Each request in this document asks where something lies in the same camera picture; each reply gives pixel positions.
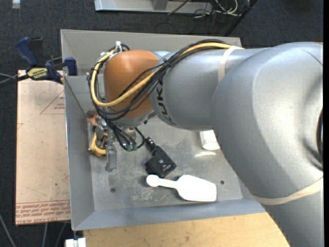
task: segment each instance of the cable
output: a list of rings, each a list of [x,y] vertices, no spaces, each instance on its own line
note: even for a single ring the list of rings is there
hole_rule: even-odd
[[[114,50],[110,52],[102,54],[102,56],[96,62],[94,68],[92,69],[92,73],[88,75],[87,81],[90,89],[90,95],[92,97],[93,104],[98,112],[99,116],[105,119],[108,127],[112,130],[115,138],[118,140],[119,145],[126,151],[135,151],[143,146],[144,142],[140,145],[137,145],[134,138],[132,138],[129,134],[120,129],[113,122],[115,120],[119,120],[123,118],[129,111],[132,111],[138,108],[151,94],[151,92],[156,88],[160,80],[162,80],[163,76],[167,73],[167,71],[173,68],[177,63],[179,63],[182,59],[197,53],[202,50],[214,49],[214,48],[230,48],[231,46],[224,43],[221,40],[216,39],[207,39],[192,43],[177,52],[175,52],[170,58],[163,59],[163,62],[143,71],[137,78],[135,78],[128,87],[126,87],[122,93],[118,96],[117,99],[111,101],[109,103],[105,103],[99,94],[99,84],[98,84],[98,72],[100,68],[103,66],[105,62],[108,62],[115,54]],[[153,70],[153,73],[146,76],[146,78],[142,79],[142,81],[138,82],[147,72]],[[131,96],[134,92],[138,92],[134,94],[132,100],[128,105],[120,110],[114,110],[111,107],[120,103],[122,100]],[[144,140],[143,134],[139,131],[138,128],[135,128],[136,132],[142,137]]]
[[[47,236],[47,230],[48,230],[48,223],[45,225],[45,231],[43,233],[43,240],[42,240],[42,247],[45,247],[46,245],[46,236]]]
[[[168,15],[170,14],[174,14],[176,13],[179,9],[181,9],[189,0],[185,0],[179,7],[177,7],[176,9],[174,9],[173,11],[171,11],[170,13],[168,13]]]
[[[67,223],[64,222],[64,225],[63,225],[63,227],[62,227],[62,229],[61,229],[61,231],[60,231],[60,233],[59,233],[59,235],[58,235],[58,238],[57,238],[57,241],[56,241],[55,247],[57,247],[58,244],[60,243],[60,240],[61,240],[61,237],[62,237],[63,231],[64,231],[64,229],[65,229],[65,227],[66,227],[66,224],[67,224]]]
[[[0,221],[1,221],[1,224],[2,224],[4,230],[5,230],[6,234],[7,234],[7,237],[8,237],[8,239],[9,239],[9,241],[10,241],[12,247],[17,247],[16,244],[14,243],[13,239],[12,239],[11,236],[10,236],[10,233],[9,233],[9,231],[8,231],[8,229],[7,229],[7,226],[6,226],[5,222],[4,222],[4,220],[3,220],[1,214],[0,214]]]
[[[197,45],[193,45],[190,48],[186,49],[186,51],[182,52],[181,54],[186,54],[189,51],[196,49],[196,48],[201,48],[201,47],[207,47],[207,46],[211,46],[211,47],[215,47],[215,48],[229,48],[230,46],[227,44],[222,44],[222,43],[218,43],[218,42],[205,42],[202,44],[197,44]],[[94,102],[95,105],[99,106],[99,107],[112,107],[114,105],[117,105],[118,103],[122,102],[123,100],[125,100],[126,98],[128,98],[130,95],[132,95],[133,93],[135,93],[137,90],[140,90],[144,85],[146,85],[146,83],[157,73],[157,71],[159,71],[160,68],[158,68],[156,71],[154,71],[154,73],[148,75],[146,78],[144,78],[142,81],[140,81],[137,85],[135,85],[134,87],[132,87],[130,90],[128,90],[127,92],[125,92],[122,96],[118,97],[117,99],[115,99],[114,101],[111,102],[100,102],[95,94],[95,79],[96,79],[96,75],[98,73],[98,70],[100,68],[101,65],[103,65],[103,63],[105,61],[107,61],[110,57],[112,57],[113,54],[111,52],[106,53],[104,56],[102,56],[99,61],[96,63],[92,75],[91,75],[91,79],[90,79],[90,93],[92,96],[92,100]]]
[[[4,74],[4,73],[0,73],[0,76],[7,77],[7,78],[10,78],[10,79],[16,79],[16,77],[17,77],[17,75],[11,76],[11,75]]]

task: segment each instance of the gray robot arm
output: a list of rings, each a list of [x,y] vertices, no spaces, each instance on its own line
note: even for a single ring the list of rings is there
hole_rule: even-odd
[[[214,129],[226,159],[290,245],[324,246],[323,46],[225,52],[178,63],[151,94],[154,111],[173,127]]]

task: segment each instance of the black cable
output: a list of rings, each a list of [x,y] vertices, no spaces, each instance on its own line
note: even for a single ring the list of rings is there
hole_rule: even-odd
[[[8,229],[7,229],[7,226],[6,226],[5,222],[4,222],[4,220],[3,220],[1,214],[0,214],[0,221],[1,221],[1,224],[2,224],[4,230],[5,230],[6,234],[7,234],[7,237],[8,237],[8,239],[9,239],[11,245],[12,245],[13,247],[17,247],[16,244],[14,243],[13,239],[12,239],[11,236],[10,236],[10,233],[9,233],[9,231],[8,231]]]
[[[176,9],[174,9],[173,11],[171,11],[170,13],[168,13],[168,15],[170,14],[174,14],[176,13],[179,9],[181,9],[189,0],[185,0],[179,7],[177,7]]]
[[[232,23],[232,25],[227,29],[224,36],[228,37],[231,35],[232,31],[236,28],[236,26],[240,23],[240,21],[245,17],[245,15],[250,11],[250,9],[254,6],[254,4],[258,0],[250,0],[249,3],[246,3],[245,6],[242,8],[241,13],[239,16],[235,19],[235,21]]]
[[[67,224],[67,223],[64,222],[64,225],[63,225],[63,227],[62,227],[62,229],[61,229],[61,231],[60,231],[60,233],[59,233],[59,235],[58,235],[58,238],[57,238],[57,241],[56,241],[55,247],[57,247],[58,244],[60,243],[60,240],[61,240],[61,237],[62,237],[63,231],[64,231],[64,229],[65,229],[65,227],[66,227],[66,224]]]
[[[167,60],[167,63],[166,65],[164,65],[164,67],[161,67],[156,73],[157,75],[154,75],[147,83],[146,85],[138,92],[138,94],[135,95],[135,97],[133,98],[132,102],[125,108],[119,110],[119,111],[115,111],[115,112],[106,112],[106,111],[102,111],[103,114],[107,114],[107,115],[116,115],[116,114],[119,114],[119,113],[124,113],[124,114],[121,114],[120,116],[116,117],[116,118],[109,118],[110,121],[114,121],[114,120],[117,120],[117,119],[120,119],[122,118],[125,114],[127,114],[129,112],[129,109],[134,105],[136,104],[136,102],[138,102],[138,100],[146,93],[145,92],[145,89],[148,87],[150,88],[150,86],[152,86],[151,84],[154,83],[154,81],[157,81],[159,79],[159,74],[162,76],[164,76],[165,72],[167,71],[167,69],[172,66],[174,63],[177,63],[179,62],[180,60],[182,60],[183,58],[186,58],[188,56],[190,56],[191,54],[194,54],[196,52],[199,52],[201,50],[205,50],[205,49],[212,49],[213,47],[204,47],[204,48],[199,48],[199,49],[195,49],[193,51],[190,51],[182,56],[179,56],[177,57],[178,55],[180,55],[182,52],[184,52],[187,48],[191,47],[191,46],[194,46],[194,45],[198,45],[198,44],[201,44],[201,43],[206,43],[206,42],[220,42],[219,40],[204,40],[202,42],[196,42],[196,43],[193,43],[191,44],[190,46],[188,47],[185,47],[181,50],[179,50],[177,53],[175,53],[170,59]]]
[[[99,114],[99,116],[101,116],[102,118],[104,118],[109,126],[109,128],[113,131],[113,134],[115,135],[116,139],[119,142],[119,145],[126,151],[132,151],[134,150],[134,148],[132,147],[132,149],[129,149],[129,145],[130,146],[134,146],[137,145],[136,141],[127,133],[123,132],[119,127],[117,127],[115,124],[113,124],[112,122],[115,120],[119,120],[122,117],[124,117],[129,111],[132,111],[136,108],[138,108],[151,94],[151,92],[156,88],[157,84],[159,83],[159,81],[164,77],[164,75],[167,73],[167,71],[171,68],[173,68],[177,63],[179,63],[182,59],[195,54],[199,51],[202,50],[208,50],[208,49],[214,49],[214,47],[209,46],[209,47],[202,47],[202,48],[197,48],[194,50],[191,50],[185,54],[184,53],[187,49],[196,46],[198,44],[202,44],[202,43],[207,43],[207,42],[216,42],[216,43],[224,43],[221,40],[215,40],[215,39],[207,39],[207,40],[202,40],[202,41],[198,41],[195,43],[192,43],[180,50],[178,50],[175,54],[173,54],[170,58],[168,58],[167,60],[164,59],[163,63],[156,65],[155,67],[149,68],[145,71],[143,71],[143,73],[141,73],[128,87],[126,87],[126,89],[120,94],[120,96],[122,96],[122,94],[124,94],[125,92],[127,92],[145,73],[158,68],[157,71],[155,71],[154,75],[150,78],[150,80],[138,91],[138,93],[133,97],[133,99],[131,100],[130,104],[128,104],[126,107],[118,110],[118,111],[106,111],[107,108],[100,108],[98,107],[95,102],[93,101],[96,111]],[[105,61],[103,62],[97,62],[97,64],[100,64],[100,67],[104,64]],[[95,88],[95,94],[97,96],[97,98],[101,99],[101,96],[99,95],[99,81],[98,81],[98,72],[99,72],[100,68],[96,71],[96,79],[95,79],[95,84],[94,84],[94,88]],[[90,78],[91,75],[89,75],[87,77],[88,80],[88,86],[90,87]],[[140,134],[140,136],[142,137],[143,141],[143,134],[139,131],[138,128],[135,128],[136,131]],[[124,145],[122,143],[121,140],[124,140],[126,142],[126,145]],[[137,146],[137,149],[140,148],[144,142],[142,141],[142,143]]]
[[[137,147],[137,149],[138,149],[138,148],[141,148],[144,145],[145,136],[141,133],[141,131],[137,127],[135,127],[135,130],[137,131],[137,133],[139,133],[140,137],[142,137],[142,143]]]

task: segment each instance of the white plastic spoon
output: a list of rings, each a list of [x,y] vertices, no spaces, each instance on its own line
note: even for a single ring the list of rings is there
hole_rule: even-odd
[[[217,187],[215,184],[191,175],[182,175],[177,181],[161,179],[157,175],[149,175],[146,182],[151,187],[170,187],[177,189],[178,194],[190,201],[215,201]]]

